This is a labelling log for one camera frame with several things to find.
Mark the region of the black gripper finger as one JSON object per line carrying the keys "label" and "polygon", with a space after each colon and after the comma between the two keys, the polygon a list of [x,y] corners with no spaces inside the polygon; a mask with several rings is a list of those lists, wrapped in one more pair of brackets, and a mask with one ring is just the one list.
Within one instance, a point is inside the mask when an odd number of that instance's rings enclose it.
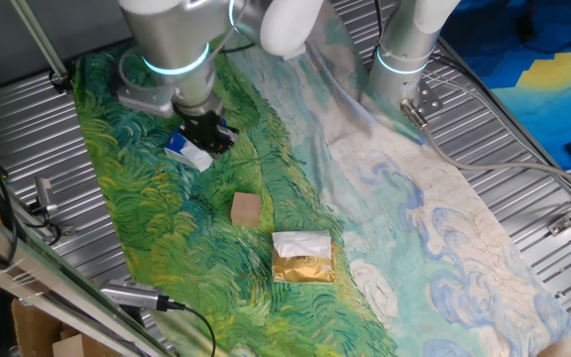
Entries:
{"label": "black gripper finger", "polygon": [[213,153],[221,156],[235,145],[239,131],[235,128],[217,126],[215,132]]}
{"label": "black gripper finger", "polygon": [[212,137],[209,137],[208,135],[204,136],[202,134],[186,134],[185,137],[200,150],[209,154],[216,153],[216,142]]}

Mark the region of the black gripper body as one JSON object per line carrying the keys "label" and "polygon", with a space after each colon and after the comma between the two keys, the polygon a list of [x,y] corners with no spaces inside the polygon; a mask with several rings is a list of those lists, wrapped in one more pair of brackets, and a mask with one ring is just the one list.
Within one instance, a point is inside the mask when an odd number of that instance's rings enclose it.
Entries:
{"label": "black gripper body", "polygon": [[175,114],[181,119],[177,131],[189,140],[224,139],[226,130],[220,114],[208,110],[196,114],[184,112],[179,104],[173,106]]}

